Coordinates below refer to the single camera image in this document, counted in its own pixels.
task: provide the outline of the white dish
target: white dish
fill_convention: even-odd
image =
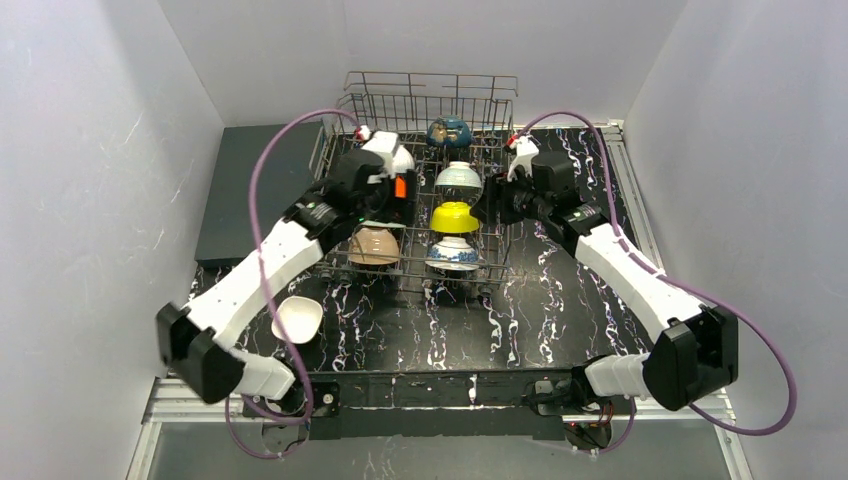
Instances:
[[[321,319],[324,317],[324,309],[321,304],[311,298],[292,296],[283,300],[277,308],[277,316],[286,329],[286,335],[292,343],[306,343],[318,333]],[[280,331],[277,322],[271,324],[271,333],[283,340],[283,332]]]
[[[477,251],[462,237],[446,236],[442,241],[430,247],[427,258],[429,260],[424,263],[441,270],[470,272],[480,268],[480,265],[474,263],[453,263],[477,262],[480,260]]]

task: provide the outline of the wire dish rack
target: wire dish rack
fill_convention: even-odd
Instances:
[[[316,265],[328,282],[350,284],[358,275],[398,277],[402,290],[419,291],[432,282],[465,286],[482,297],[490,296],[506,281],[511,243],[509,226],[481,226],[463,235],[477,250],[479,260],[472,271],[436,269],[425,262],[430,248],[443,234],[430,229],[430,215],[439,205],[434,190],[436,176],[450,161],[465,161],[481,178],[505,170],[508,155],[504,142],[512,130],[512,102],[518,96],[518,79],[512,76],[463,75],[396,72],[349,72],[346,94],[337,108],[353,113],[359,124],[372,129],[397,132],[401,143],[415,160],[418,179],[414,225],[389,229],[400,250],[396,263],[383,266],[361,265],[351,261],[352,241],[343,242]],[[432,147],[426,143],[430,124],[442,115],[457,115],[470,127],[474,141],[464,149]],[[358,148],[354,126],[341,118],[326,119],[321,147],[310,163],[316,180],[327,175],[333,162]]]

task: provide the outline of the white panel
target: white panel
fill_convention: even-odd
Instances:
[[[642,378],[643,363],[648,355],[611,355],[589,365],[586,378],[592,391],[602,397],[627,395],[642,400],[650,397],[651,392]]]
[[[228,126],[335,105],[344,73],[326,0],[160,0]]]
[[[225,123],[250,125],[334,104],[349,70],[516,75],[519,122],[623,118],[686,2],[160,3]]]
[[[0,478],[123,478],[223,124],[155,2],[2,10]]]
[[[279,400],[294,384],[294,373],[274,357],[233,348],[230,354],[244,362],[244,373],[233,393]]]
[[[555,108],[623,118],[685,3],[344,0],[347,66],[516,75],[519,123]]]
[[[756,478],[844,478],[848,4],[690,2],[625,123],[664,263],[747,311],[800,389],[743,439]],[[786,387],[742,327],[731,400],[772,424]]]

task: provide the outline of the blue and white bowl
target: blue and white bowl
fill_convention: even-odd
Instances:
[[[474,264],[480,261],[477,250],[474,250],[462,237],[446,236],[441,242],[430,247],[430,251],[427,252],[427,258],[430,260],[424,263],[440,270],[470,272],[480,268],[480,265]]]

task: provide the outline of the bowl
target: bowl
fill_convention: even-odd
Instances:
[[[442,202],[474,205],[483,193],[483,182],[468,162],[450,162],[436,177],[435,188]]]
[[[464,148],[474,142],[468,124],[456,115],[442,115],[427,129],[427,145]]]
[[[397,240],[385,228],[360,228],[350,240],[350,253],[355,254],[350,261],[360,265],[389,265],[400,260]]]
[[[464,202],[445,202],[430,217],[430,229],[439,233],[469,233],[480,228],[480,222],[471,216],[471,207]]]
[[[469,272],[480,268],[479,265],[453,262],[477,262],[480,257],[477,250],[471,247],[462,237],[446,236],[439,243],[430,247],[427,252],[427,265],[441,270]]]
[[[283,328],[286,329],[289,341],[301,344],[312,340],[318,333],[324,309],[321,308],[320,303],[311,298],[291,296],[283,300],[277,308],[277,315]],[[277,322],[271,323],[271,333],[280,340],[284,340],[283,332]]]

